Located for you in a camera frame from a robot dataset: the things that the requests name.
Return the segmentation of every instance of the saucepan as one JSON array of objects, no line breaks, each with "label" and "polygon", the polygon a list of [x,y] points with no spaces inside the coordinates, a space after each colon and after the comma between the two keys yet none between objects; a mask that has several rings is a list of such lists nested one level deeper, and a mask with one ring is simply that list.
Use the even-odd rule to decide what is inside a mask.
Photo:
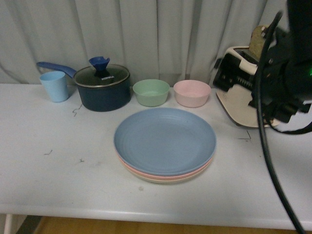
[{"label": "saucepan", "polygon": [[89,60],[92,66],[78,71],[49,62],[38,62],[37,66],[66,73],[78,86],[81,102],[87,109],[106,112],[121,108],[131,99],[130,72],[120,65],[108,65],[109,61],[94,57]]}]

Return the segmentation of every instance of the glass lid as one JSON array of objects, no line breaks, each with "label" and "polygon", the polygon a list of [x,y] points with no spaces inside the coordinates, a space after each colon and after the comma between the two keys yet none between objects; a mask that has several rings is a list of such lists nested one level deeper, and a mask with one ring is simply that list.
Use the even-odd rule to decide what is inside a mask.
[{"label": "glass lid", "polygon": [[121,83],[129,76],[127,68],[110,64],[103,71],[97,71],[94,66],[83,68],[76,72],[74,81],[83,87],[99,88]]}]

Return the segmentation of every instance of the tabletop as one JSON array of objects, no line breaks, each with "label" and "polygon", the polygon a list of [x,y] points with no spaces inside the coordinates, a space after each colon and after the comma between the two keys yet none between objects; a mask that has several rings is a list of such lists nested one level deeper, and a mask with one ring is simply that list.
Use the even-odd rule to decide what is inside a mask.
[{"label": "tabletop", "polygon": [[[0,213],[111,220],[293,229],[271,183],[256,128],[237,126],[213,89],[198,108],[179,105],[171,88],[159,107],[201,117],[217,146],[200,175],[157,184],[130,173],[114,148],[118,125],[136,112],[158,108],[132,95],[111,112],[86,109],[75,86],[53,103],[41,85],[0,84]],[[297,114],[280,129],[307,125]],[[306,230],[312,230],[312,136],[267,129],[273,164]]]}]

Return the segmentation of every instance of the stack of plates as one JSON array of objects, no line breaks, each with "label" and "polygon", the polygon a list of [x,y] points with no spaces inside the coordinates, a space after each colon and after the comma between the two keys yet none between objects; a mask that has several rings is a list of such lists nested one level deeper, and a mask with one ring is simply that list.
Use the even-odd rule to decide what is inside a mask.
[{"label": "stack of plates", "polygon": [[202,118],[173,108],[155,108],[126,118],[114,144],[121,163],[136,176],[156,183],[180,182],[211,162],[216,137]]}]

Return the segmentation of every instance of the lid knob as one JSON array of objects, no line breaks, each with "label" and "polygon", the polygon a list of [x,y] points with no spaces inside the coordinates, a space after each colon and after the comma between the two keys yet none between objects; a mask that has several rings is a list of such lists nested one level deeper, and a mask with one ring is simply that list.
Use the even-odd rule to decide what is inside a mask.
[{"label": "lid knob", "polygon": [[103,56],[94,57],[89,59],[89,62],[94,66],[97,71],[104,71],[110,61],[110,58],[105,59]]}]

